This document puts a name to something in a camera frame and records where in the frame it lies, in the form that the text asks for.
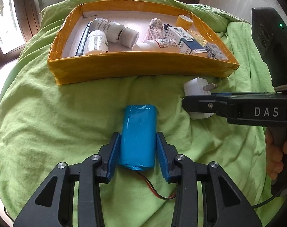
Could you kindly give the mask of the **right hand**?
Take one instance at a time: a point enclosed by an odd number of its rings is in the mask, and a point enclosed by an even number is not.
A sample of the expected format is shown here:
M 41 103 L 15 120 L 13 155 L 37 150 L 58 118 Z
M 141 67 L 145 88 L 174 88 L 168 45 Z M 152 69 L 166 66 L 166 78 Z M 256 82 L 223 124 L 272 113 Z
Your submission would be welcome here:
M 270 179 L 275 180 L 279 173 L 282 172 L 283 155 L 287 155 L 287 141 L 284 143 L 283 148 L 274 144 L 274 139 L 269 128 L 265 132 L 266 143 L 266 173 Z

